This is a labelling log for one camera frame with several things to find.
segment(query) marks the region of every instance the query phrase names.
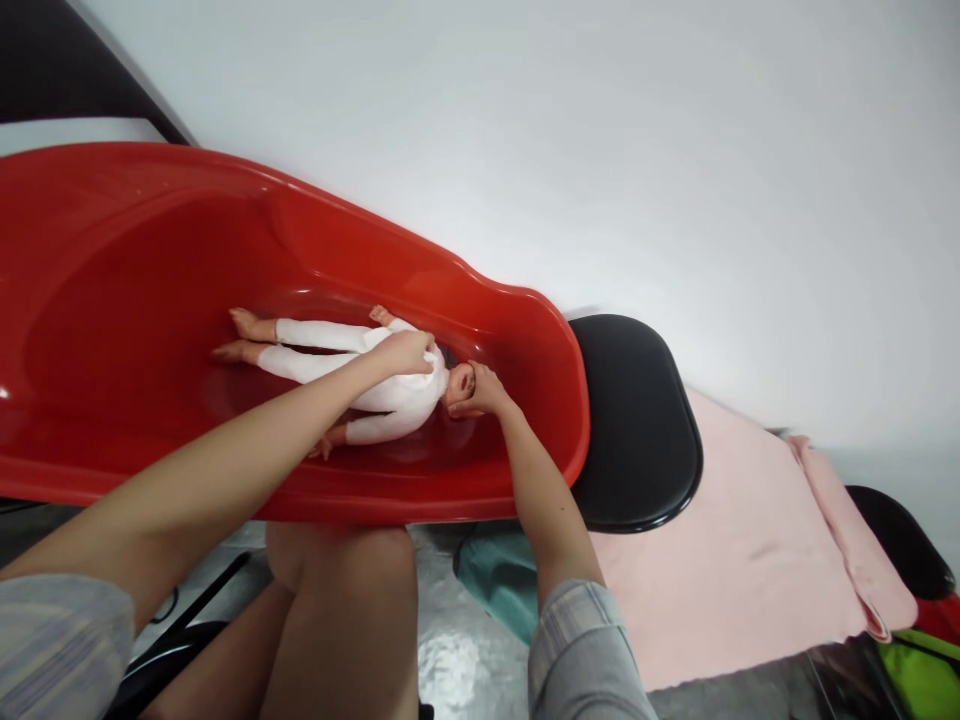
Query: doll face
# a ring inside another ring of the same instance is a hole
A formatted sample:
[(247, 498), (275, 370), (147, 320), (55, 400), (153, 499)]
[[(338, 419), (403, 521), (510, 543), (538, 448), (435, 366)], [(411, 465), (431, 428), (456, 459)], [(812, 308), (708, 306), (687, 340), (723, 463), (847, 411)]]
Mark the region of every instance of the doll face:
[(477, 376), (473, 372), (473, 366), (468, 363), (460, 363), (450, 371), (450, 384), (447, 386), (447, 392), (444, 393), (446, 405), (463, 402), (473, 397), (473, 391), (477, 386)]

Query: doll head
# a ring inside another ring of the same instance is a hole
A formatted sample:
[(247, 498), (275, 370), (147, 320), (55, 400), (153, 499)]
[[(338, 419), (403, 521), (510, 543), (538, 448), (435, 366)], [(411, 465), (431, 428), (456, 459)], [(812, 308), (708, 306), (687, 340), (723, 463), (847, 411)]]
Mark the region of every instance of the doll head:
[[(473, 391), (476, 389), (477, 377), (473, 371), (473, 366), (469, 363), (460, 363), (450, 370), (450, 384), (447, 385), (447, 391), (440, 398), (443, 407), (450, 412), (450, 406), (456, 403), (469, 400), (473, 397)], [(452, 418), (480, 417), (483, 415), (479, 410), (465, 410), (457, 414), (451, 413)]]

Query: sleeve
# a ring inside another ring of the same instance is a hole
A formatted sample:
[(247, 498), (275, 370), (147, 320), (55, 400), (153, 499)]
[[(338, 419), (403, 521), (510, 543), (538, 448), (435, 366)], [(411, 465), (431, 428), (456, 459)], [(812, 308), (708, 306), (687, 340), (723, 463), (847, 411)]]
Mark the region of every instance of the sleeve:
[(417, 331), (417, 328), (415, 328), (413, 325), (398, 317), (395, 317), (393, 321), (387, 325), (387, 327), (391, 332), (400, 332), (401, 330), (413, 330), (414, 332)]
[(423, 425), (435, 405), (397, 410), (388, 415), (351, 420), (347, 423), (347, 445), (373, 445), (409, 435)]
[(585, 580), (558, 585), (530, 643), (532, 718), (656, 720), (613, 595)]
[(99, 718), (133, 652), (133, 599), (79, 575), (0, 582), (0, 717)]

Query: baby doll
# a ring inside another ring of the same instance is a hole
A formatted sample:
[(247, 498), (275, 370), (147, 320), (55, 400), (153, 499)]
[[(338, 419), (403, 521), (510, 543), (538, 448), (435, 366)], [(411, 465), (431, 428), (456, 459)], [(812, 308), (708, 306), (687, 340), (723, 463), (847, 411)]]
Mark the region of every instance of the baby doll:
[[(242, 340), (234, 340), (213, 351), (213, 357), (224, 363), (245, 362), (280, 377), (304, 384), (346, 365), (361, 353), (376, 347), (390, 333), (416, 330), (410, 323), (377, 305), (370, 318), (378, 328), (340, 325), (323, 320), (262, 320), (248, 310), (234, 308), (230, 317)], [(338, 355), (306, 355), (284, 345), (342, 350)], [(473, 367), (460, 363), (447, 370), (443, 354), (436, 343), (424, 353), (433, 366), (426, 375), (394, 375), (361, 395), (350, 407), (383, 415), (371, 415), (336, 425), (320, 442), (323, 459), (339, 445), (372, 445), (396, 440), (423, 425), (437, 401), (451, 412), (458, 402), (473, 397), (476, 382)], [(476, 411), (451, 417), (471, 417)]]

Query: white clothing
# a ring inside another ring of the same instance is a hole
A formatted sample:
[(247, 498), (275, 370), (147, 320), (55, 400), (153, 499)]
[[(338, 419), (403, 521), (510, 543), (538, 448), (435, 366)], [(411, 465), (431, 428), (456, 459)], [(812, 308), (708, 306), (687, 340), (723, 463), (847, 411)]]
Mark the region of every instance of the white clothing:
[[(388, 327), (368, 328), (340, 325), (323, 320), (277, 320), (277, 339), (283, 345), (342, 350), (339, 355), (306, 355), (288, 347), (275, 345), (260, 353), (257, 361), (262, 369), (274, 375), (304, 384), (316, 380), (353, 358), (372, 350), (391, 332), (416, 330), (410, 323), (395, 319)], [(425, 375), (394, 375), (367, 390), (350, 406), (373, 415), (347, 423), (348, 445), (372, 445), (396, 440), (423, 425), (450, 382), (450, 372), (443, 355), (425, 352), (424, 360), (433, 365)]]

